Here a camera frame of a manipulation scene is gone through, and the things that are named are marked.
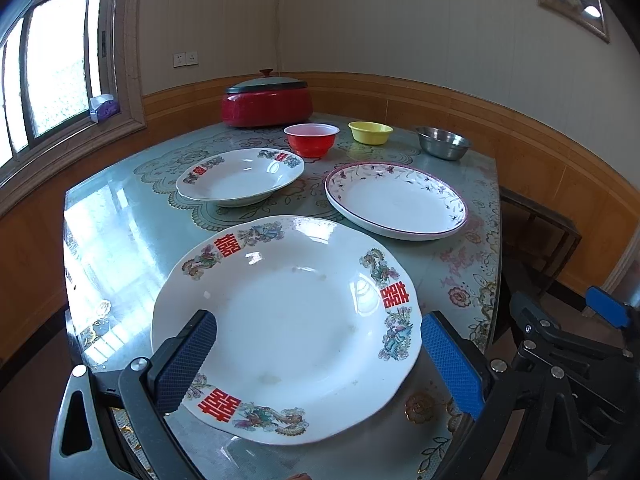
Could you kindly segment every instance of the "red bowl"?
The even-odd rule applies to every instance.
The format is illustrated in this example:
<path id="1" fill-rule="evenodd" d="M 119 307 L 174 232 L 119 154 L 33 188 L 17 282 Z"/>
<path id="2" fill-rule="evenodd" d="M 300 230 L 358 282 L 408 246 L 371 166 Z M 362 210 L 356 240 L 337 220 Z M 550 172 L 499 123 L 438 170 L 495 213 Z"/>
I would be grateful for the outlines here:
<path id="1" fill-rule="evenodd" d="M 293 151 L 306 157 L 325 156 L 339 131 L 330 124 L 294 124 L 284 129 Z"/>

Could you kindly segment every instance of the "white wall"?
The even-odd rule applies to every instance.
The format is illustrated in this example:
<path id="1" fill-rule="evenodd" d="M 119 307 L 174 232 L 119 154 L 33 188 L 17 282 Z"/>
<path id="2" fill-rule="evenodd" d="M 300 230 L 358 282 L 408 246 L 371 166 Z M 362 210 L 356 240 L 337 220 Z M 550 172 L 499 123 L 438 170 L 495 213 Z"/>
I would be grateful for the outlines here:
<path id="1" fill-rule="evenodd" d="M 275 0 L 140 0 L 138 49 L 144 95 L 275 68 Z M 199 64 L 173 68 L 175 52 Z"/>
<path id="2" fill-rule="evenodd" d="M 505 105 L 640 186 L 640 55 L 538 0 L 280 0 L 282 69 L 389 75 Z"/>

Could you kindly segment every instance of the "red electric pot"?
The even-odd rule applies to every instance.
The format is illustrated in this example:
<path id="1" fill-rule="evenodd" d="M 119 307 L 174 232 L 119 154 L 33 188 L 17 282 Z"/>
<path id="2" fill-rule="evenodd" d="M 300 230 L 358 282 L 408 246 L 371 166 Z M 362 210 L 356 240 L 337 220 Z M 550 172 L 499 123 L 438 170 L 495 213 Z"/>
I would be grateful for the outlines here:
<path id="1" fill-rule="evenodd" d="M 222 120 L 225 124 L 237 127 L 275 126 L 301 123 L 311 117 L 314 109 L 305 81 L 271 77 L 271 69 L 260 72 L 264 77 L 226 89 L 222 98 Z"/>

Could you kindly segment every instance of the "blue rubber pad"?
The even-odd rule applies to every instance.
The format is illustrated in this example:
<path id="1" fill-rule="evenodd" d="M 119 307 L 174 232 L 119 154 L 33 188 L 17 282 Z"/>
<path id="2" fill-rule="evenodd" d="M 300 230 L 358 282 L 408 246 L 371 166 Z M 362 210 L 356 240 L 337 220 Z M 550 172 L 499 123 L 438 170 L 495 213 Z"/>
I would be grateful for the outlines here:
<path id="1" fill-rule="evenodd" d="M 484 408 L 482 382 L 465 355 L 433 314 L 422 318 L 422 345 L 462 412 L 478 420 Z"/>
<path id="2" fill-rule="evenodd" d="M 590 306 L 604 319 L 606 319 L 613 327 L 622 328 L 629 326 L 629 317 L 626 314 L 625 307 L 614 300 L 604 290 L 597 286 L 590 286 L 584 295 L 587 306 Z"/>
<path id="3" fill-rule="evenodd" d="M 156 379 L 156 408 L 160 413 L 178 409 L 184 394 L 200 370 L 218 331 L 216 318 L 207 312 L 191 330 Z"/>

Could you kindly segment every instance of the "window frame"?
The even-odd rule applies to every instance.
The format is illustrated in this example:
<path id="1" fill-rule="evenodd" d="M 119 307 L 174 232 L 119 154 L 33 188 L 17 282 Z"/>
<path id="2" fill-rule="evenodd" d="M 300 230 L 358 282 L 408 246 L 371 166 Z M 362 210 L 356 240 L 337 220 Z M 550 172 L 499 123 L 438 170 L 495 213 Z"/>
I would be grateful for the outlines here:
<path id="1" fill-rule="evenodd" d="M 27 9 L 15 20 L 17 23 L 21 18 L 25 18 L 20 35 L 20 57 L 24 57 L 24 60 L 20 60 L 21 90 L 25 83 L 23 77 L 26 77 L 26 70 L 23 67 L 26 67 L 27 61 L 24 47 L 27 41 L 25 32 L 28 31 L 28 28 L 25 28 L 25 24 L 30 21 L 33 9 L 46 1 L 32 0 Z M 84 40 L 87 41 L 88 15 L 86 9 L 84 19 Z M 103 93 L 111 93 L 116 96 L 120 104 L 120 113 L 104 123 L 96 124 L 89 118 L 88 112 L 82 112 L 47 130 L 44 134 L 34 137 L 33 144 L 28 144 L 17 153 L 10 141 L 13 156 L 7 163 L 0 166 L 0 218 L 33 189 L 63 168 L 88 153 L 145 127 L 138 69 L 137 29 L 138 0 L 100 0 L 98 48 L 102 47 L 102 32 L 106 33 L 104 43 L 106 56 L 105 58 L 100 56 L 98 61 L 100 86 Z M 6 57 L 4 44 L 10 33 L 11 30 L 5 34 L 0 42 L 2 45 L 0 59 Z M 90 69 L 87 64 L 88 50 L 84 51 L 85 83 L 87 83 L 90 81 L 90 74 L 87 78 L 86 73 Z M 0 70 L 3 67 L 4 63 L 0 64 Z M 2 76 L 0 81 L 4 84 L 3 74 L 0 76 Z M 23 116 L 25 116 L 24 99 L 26 97 L 24 93 L 21 91 Z M 89 86 L 88 96 L 90 95 L 91 87 Z"/>

